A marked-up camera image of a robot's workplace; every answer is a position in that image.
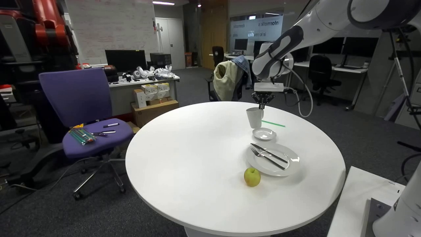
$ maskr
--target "office chair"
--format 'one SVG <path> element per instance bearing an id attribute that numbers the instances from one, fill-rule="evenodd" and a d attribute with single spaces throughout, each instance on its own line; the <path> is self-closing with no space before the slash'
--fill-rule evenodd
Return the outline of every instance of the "office chair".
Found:
<path id="1" fill-rule="evenodd" d="M 223 56 L 223 47 L 222 46 L 213 46 L 211 47 L 213 53 L 213 65 L 215 67 L 219 61 L 225 59 Z"/>
<path id="2" fill-rule="evenodd" d="M 236 71 L 236 77 L 230 77 L 228 73 L 231 69 Z M 214 71 L 207 80 L 209 100 L 236 101 L 242 97 L 242 86 L 246 81 L 247 73 L 244 73 L 235 63 L 231 60 L 221 61 L 214 67 Z"/>
<path id="3" fill-rule="evenodd" d="M 319 105 L 323 93 L 331 88 L 340 85 L 339 80 L 331 77 L 331 61 L 327 56 L 313 55 L 310 57 L 307 77 L 313 82 L 313 89 L 318 90 L 317 105 Z"/>
<path id="4" fill-rule="evenodd" d="M 67 131 L 63 136 L 61 144 L 68 159 L 98 156 L 101 161 L 100 165 L 73 189 L 73 197 L 76 200 L 82 197 L 80 189 L 103 164 L 110 164 L 119 190 L 125 192 L 125 184 L 113 165 L 113 161 L 122 161 L 123 159 L 114 159 L 110 154 L 118 151 L 118 146 L 130 139 L 132 132 L 125 121 L 110 118 L 111 103 L 103 69 L 42 72 L 39 73 L 39 81 L 47 100 L 63 125 L 71 127 L 77 123 L 85 123 L 84 130 L 88 132 L 114 131 L 113 134 L 106 134 L 106 136 L 98 135 L 93 143 L 84 146 L 72 136 L 71 131 Z"/>

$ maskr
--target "door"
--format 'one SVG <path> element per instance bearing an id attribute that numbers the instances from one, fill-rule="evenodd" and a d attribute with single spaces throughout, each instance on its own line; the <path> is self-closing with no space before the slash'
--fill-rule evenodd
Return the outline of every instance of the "door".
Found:
<path id="1" fill-rule="evenodd" d="M 172 68 L 184 68 L 184 32 L 178 18 L 155 17 L 157 50 L 171 53 Z"/>

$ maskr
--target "gray carpet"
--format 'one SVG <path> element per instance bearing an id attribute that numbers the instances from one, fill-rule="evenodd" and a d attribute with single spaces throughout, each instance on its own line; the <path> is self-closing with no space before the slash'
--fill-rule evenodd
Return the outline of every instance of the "gray carpet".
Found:
<path id="1" fill-rule="evenodd" d="M 181 81 L 177 84 L 180 105 L 207 101 L 205 77 L 210 71 L 186 68 L 175 71 Z M 242 101 L 252 101 L 250 90 L 243 92 Z M 276 94 L 269 105 L 297 114 L 294 97 Z M 307 101 L 302 101 L 305 113 Z M 343 110 L 344 103 L 323 102 L 314 106 L 307 121 L 322 129 L 340 148 L 347 168 L 356 165 L 380 176 L 402 182 L 399 164 L 414 151 L 398 146 L 396 140 L 413 144 L 421 143 L 419 131 L 357 111 Z M 21 148 L 19 154 L 1 154 L 1 159 L 13 160 L 13 156 L 28 159 L 32 152 Z M 88 173 L 80 173 L 75 164 L 67 176 L 53 189 L 51 184 L 57 171 L 46 169 L 44 180 L 50 184 L 22 198 L 17 205 L 0 214 L 0 235 L 142 235 L 142 237 L 184 237 L 182 227 L 165 219 L 146 206 L 134 189 L 119 193 L 110 172 L 101 172 L 85 189 L 86 198 L 75 201 L 72 188 Z M 25 193 L 15 188 L 0 189 L 0 209 L 22 197 Z M 330 206 L 319 218 L 297 230 L 277 234 L 281 237 L 322 237 L 326 235 L 334 213 Z"/>

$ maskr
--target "table pedestal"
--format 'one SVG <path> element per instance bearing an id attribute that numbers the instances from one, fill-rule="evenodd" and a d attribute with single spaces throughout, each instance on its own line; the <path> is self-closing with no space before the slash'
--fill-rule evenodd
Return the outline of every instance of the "table pedestal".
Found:
<path id="1" fill-rule="evenodd" d="M 215 234 L 197 231 L 197 230 L 189 229 L 189 227 L 184 227 L 184 230 L 185 230 L 186 237 L 223 237 L 223 235 L 215 235 Z"/>

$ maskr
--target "white round table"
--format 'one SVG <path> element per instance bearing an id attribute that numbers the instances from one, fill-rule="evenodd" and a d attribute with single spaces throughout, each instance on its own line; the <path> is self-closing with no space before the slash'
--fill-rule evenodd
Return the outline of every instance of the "white round table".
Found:
<path id="1" fill-rule="evenodd" d="M 321 215 L 344 181 L 340 151 L 310 122 L 265 106 L 263 119 L 284 127 L 263 127 L 299 156 L 299 169 L 286 177 L 261 175 L 259 185 L 247 186 L 251 106 L 256 103 L 202 102 L 146 123 L 126 152 L 128 179 L 143 201 L 188 235 L 268 235 Z"/>

